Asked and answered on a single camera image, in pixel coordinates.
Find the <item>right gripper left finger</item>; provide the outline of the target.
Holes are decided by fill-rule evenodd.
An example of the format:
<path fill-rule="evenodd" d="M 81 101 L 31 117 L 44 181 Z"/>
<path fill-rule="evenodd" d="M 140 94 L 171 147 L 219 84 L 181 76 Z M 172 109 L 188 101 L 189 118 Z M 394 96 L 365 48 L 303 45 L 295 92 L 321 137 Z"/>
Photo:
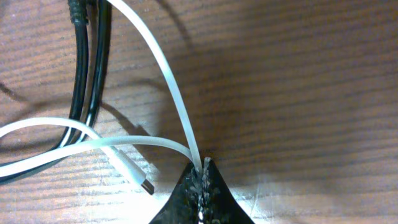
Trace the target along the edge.
<path fill-rule="evenodd" d="M 190 162 L 184 168 L 169 199 L 150 224 L 194 224 L 198 223 L 198 198 L 200 187 L 198 176 Z"/>

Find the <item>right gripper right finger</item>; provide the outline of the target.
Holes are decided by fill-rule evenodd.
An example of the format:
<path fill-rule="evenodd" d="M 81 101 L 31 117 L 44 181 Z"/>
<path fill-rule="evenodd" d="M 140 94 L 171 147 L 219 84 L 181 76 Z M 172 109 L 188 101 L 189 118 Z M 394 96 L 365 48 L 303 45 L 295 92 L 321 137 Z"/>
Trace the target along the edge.
<path fill-rule="evenodd" d="M 201 178 L 201 221 L 206 224 L 254 224 L 239 206 L 212 158 L 206 157 Z"/>

